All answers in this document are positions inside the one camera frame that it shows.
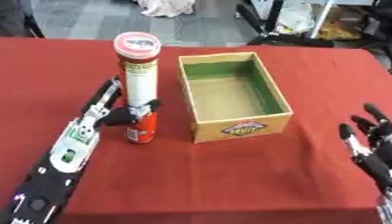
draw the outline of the white label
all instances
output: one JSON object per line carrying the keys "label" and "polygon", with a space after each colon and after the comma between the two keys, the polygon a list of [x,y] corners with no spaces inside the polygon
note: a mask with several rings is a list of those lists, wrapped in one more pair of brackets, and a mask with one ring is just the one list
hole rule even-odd
{"label": "white label", "polygon": [[128,104],[139,107],[157,99],[157,61],[144,64],[125,63]]}
{"label": "white label", "polygon": [[136,129],[127,128],[127,135],[130,140],[137,141],[139,140],[139,131]]}

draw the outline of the white cloth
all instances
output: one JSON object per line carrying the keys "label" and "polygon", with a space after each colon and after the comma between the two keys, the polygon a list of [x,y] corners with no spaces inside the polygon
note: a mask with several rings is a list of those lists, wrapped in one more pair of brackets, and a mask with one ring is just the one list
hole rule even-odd
{"label": "white cloth", "polygon": [[149,17],[174,18],[180,14],[193,13],[195,0],[137,0],[146,10],[142,14]]}

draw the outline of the red can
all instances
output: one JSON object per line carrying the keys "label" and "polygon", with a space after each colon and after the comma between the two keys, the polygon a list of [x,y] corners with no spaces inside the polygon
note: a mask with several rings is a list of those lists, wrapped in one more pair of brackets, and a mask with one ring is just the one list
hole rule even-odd
{"label": "red can", "polygon": [[[119,76],[124,92],[124,104],[140,108],[157,99],[158,38],[144,32],[125,32],[115,38]],[[132,143],[148,143],[155,136],[157,113],[149,113],[138,124],[126,127]]]}

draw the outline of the can lid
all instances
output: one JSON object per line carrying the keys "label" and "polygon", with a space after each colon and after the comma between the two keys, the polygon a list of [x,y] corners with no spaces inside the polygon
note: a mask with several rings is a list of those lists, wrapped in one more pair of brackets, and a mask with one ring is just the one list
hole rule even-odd
{"label": "can lid", "polygon": [[145,32],[125,32],[118,35],[114,42],[117,53],[135,60],[153,58],[161,51],[159,39]]}

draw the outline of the printed logo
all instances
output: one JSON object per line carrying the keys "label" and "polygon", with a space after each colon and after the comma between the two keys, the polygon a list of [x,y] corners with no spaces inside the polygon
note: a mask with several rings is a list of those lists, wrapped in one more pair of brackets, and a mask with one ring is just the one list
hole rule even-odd
{"label": "printed logo", "polygon": [[223,129],[221,132],[225,134],[234,135],[237,137],[244,137],[246,135],[255,133],[258,130],[261,130],[266,127],[267,125],[259,122],[246,121],[246,122],[235,124],[229,128]]}

